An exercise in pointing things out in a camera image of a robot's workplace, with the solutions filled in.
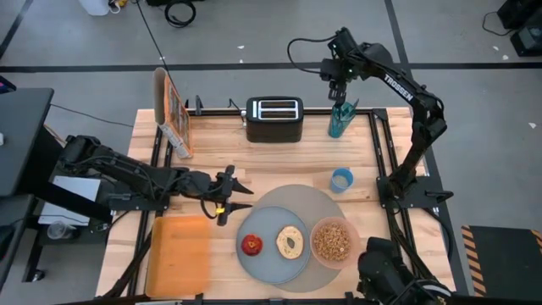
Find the toaster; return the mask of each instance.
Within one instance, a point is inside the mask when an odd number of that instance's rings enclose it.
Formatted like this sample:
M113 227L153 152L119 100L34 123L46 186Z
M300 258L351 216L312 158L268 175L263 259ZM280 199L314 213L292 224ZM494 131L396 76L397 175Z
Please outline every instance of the toaster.
M246 139L256 143L301 140L303 101L299 97L252 97L246 101Z

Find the tomato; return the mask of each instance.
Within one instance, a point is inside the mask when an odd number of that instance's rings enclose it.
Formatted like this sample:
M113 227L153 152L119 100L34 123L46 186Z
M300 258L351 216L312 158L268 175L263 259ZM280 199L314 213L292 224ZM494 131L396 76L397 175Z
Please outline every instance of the tomato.
M241 242L241 250L248 256L256 256L263 249L263 241L254 234L249 234Z

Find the wooden tabletop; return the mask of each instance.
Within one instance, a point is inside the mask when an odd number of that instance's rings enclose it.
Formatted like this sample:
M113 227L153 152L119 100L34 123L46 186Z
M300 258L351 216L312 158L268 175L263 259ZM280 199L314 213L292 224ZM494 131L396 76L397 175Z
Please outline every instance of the wooden tabletop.
M411 146L411 116L409 108L387 108L395 151L401 162ZM327 135L329 116L306 116L303 135L298 143L263 144L246 140L241 119L237 116L192 117L192 138L195 155L192 159L173 158L172 166L186 166L209 173L212 177L235 165L235 176L254 195L236 193L231 200L253 204L266 192L279 186L303 184L318 188L335 200L346 218L357 228L363 248L370 236L390 238L384 210L379 205L375 184L378 176L368 116L358 115L339 139ZM384 130L378 122L380 141L385 147ZM140 109L135 118L128 155L150 162L156 132L152 110ZM163 165L165 143L161 149L159 166ZM391 172L388 154L384 149L387 173ZM329 189L329 178L334 169L349 167L354 174L354 185L342 194ZM418 167L423 175L424 167ZM257 298L342 298L345 291L355 291L358 282L356 267L341 270L327 286L307 293L282 291L254 280L239 264L235 254L235 233L250 209L231 214L225 227L213 221L211 240L211 283L204 291L206 299ZM188 214L201 215L199 202L184 197L172 197L165 217ZM133 258L141 212L132 211L111 230L103 259L97 295L108 291ZM412 230L418 254L431 272L450 289L454 289L450 265L439 223L422 210L411 209ZM149 219L149 230L154 216ZM137 293L144 292L147 261L141 264ZM194 296L180 296L192 299Z

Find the gray plate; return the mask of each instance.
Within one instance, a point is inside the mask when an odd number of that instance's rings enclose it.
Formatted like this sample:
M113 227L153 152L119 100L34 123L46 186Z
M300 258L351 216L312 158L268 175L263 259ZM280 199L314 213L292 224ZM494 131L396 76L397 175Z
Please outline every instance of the gray plate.
M279 232L287 225L295 226L303 234L303 252L296 259L284 258L277 248ZM263 241L262 251L254 257L241 250L241 242L247 234L256 234ZM235 249L241 266L257 280L269 284L282 284L295 279L311 257L310 235L307 227L297 215L281 207L266 207L254 210L246 217L237 231Z

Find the concrete floor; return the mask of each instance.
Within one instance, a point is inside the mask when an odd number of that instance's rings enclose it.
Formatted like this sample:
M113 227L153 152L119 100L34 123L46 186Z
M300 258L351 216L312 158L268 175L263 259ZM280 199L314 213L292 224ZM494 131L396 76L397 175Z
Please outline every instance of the concrete floor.
M392 0L410 63L539 62L519 58L507 37L482 31L482 16L504 1ZM0 42L24 0L0 0ZM163 12L142 4L168 64L286 63L294 37L331 36L341 26L359 41L381 42L399 62L385 1L375 0L207 0L195 3L189 28L167 25ZM503 31L490 16L488 27ZM319 61L324 44L299 44L298 61ZM161 64L137 7L120 14L91 17L77 1L34 0L0 68L14 66L107 66ZM539 176L542 162L542 104L539 69L414 70L420 83L445 101L448 131L434 144L458 241L461 225L491 225L542 230ZM4 73L19 87L52 87L53 102L104 119L131 124L138 108L152 107L151 71ZM330 106L327 85L316 75L293 69L173 71L183 97L202 97L206 107L226 107L228 98L295 95L307 106ZM379 80L355 82L349 97L363 107L406 106ZM52 108L47 123L61 136L97 136L125 153L131 129ZM532 129L528 123L541 125ZM38 283L20 283L33 233L19 249L0 303L59 303L94 296L103 245L46 247Z

